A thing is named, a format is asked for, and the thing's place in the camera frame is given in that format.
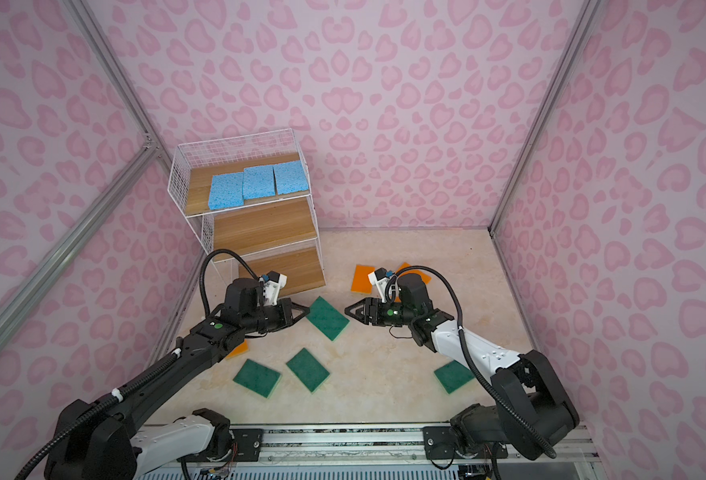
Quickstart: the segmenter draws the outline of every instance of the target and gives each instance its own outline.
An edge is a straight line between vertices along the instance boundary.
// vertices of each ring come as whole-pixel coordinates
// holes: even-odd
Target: table surface
[[[395,269],[404,262],[435,268],[452,284],[463,309],[465,326],[478,335],[519,352],[532,346],[486,230],[322,231],[326,286],[294,294],[310,305],[323,296],[340,312],[367,296],[350,291],[356,264]],[[223,301],[219,276],[207,277],[212,306]],[[454,315],[440,280],[428,284],[434,306]],[[202,319],[195,293],[180,335]],[[406,328],[394,334],[407,334]],[[310,393],[286,362],[307,348],[329,370],[329,378]],[[269,398],[233,382],[247,359],[281,372]],[[412,340],[397,340],[387,329],[351,320],[330,341],[307,319],[290,329],[249,340],[249,351],[223,360],[201,373],[148,420],[172,422],[196,408],[211,408],[233,423],[384,423],[446,421],[474,403],[491,405],[477,382],[447,394],[433,374],[450,360]]]

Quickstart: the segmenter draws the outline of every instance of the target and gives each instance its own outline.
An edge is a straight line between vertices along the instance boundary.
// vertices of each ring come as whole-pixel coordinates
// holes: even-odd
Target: shelf
[[[281,296],[293,295],[326,284],[319,253],[315,247],[246,261],[258,275],[267,274],[271,270],[286,275],[286,286],[281,289]],[[249,277],[240,264],[239,277]]]
[[[249,255],[316,237],[308,200],[295,198],[217,214],[214,248]]]
[[[257,167],[259,165],[275,165],[284,164],[291,161],[300,160],[300,156],[297,153],[279,155],[275,157],[263,157],[255,158],[251,160],[240,160],[235,162],[228,162],[220,165],[213,165],[212,167],[199,167],[190,170],[190,183],[188,186],[188,203],[185,205],[185,216],[195,216],[201,214],[211,214],[213,211],[226,211],[225,210],[210,210],[209,209],[209,191],[212,188],[212,177],[215,175],[223,174],[234,174],[235,172],[243,172],[244,168],[247,167]],[[254,198],[252,200],[246,200],[244,206],[250,205],[260,205],[267,204],[269,202],[275,202],[276,200],[283,200],[286,198],[296,198],[296,197],[306,197],[310,194],[309,191],[305,190],[302,192],[295,192],[293,194],[284,195],[273,195],[272,197],[264,198]]]

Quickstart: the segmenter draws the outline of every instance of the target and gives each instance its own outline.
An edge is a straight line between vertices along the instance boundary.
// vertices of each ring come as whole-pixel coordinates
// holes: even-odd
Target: white cable tie
[[[121,391],[120,391],[120,390],[118,390],[118,389],[113,389],[113,390],[110,392],[110,395],[116,397],[116,398],[118,399],[118,403],[123,402],[123,395],[121,395]]]

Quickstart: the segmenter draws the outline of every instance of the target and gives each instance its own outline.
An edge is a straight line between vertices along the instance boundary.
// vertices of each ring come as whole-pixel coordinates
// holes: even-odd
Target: heart pattern
[[[320,226],[470,227],[490,223],[580,5],[108,0],[92,9],[168,147],[289,126]],[[682,82],[694,78],[687,70]],[[424,204],[407,202],[426,178],[438,188]]]
[[[706,2],[608,3],[498,239],[609,477],[706,475]]]
[[[143,142],[78,32],[57,0],[0,2],[0,304]],[[0,353],[0,478],[145,368],[200,248],[166,182],[147,169]]]
[[[65,405],[146,368],[200,249],[166,182],[151,165],[1,352],[0,478],[51,437]]]

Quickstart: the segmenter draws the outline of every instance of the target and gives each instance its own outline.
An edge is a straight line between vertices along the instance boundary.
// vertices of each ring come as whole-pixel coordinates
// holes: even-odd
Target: green sponge
[[[310,305],[308,320],[315,325],[321,333],[326,335],[329,340],[336,339],[337,335],[350,323],[336,308],[329,305],[329,302],[324,300],[322,296],[315,299],[315,302]]]
[[[300,379],[303,385],[308,387],[311,393],[315,392],[329,376],[329,370],[325,369],[308,349],[302,349],[300,353],[286,362],[286,366]]]
[[[262,366],[253,360],[246,360],[244,366],[235,375],[233,382],[268,398],[280,378],[281,374],[275,370]]]
[[[456,360],[433,372],[447,393],[452,393],[473,379],[473,372]]]

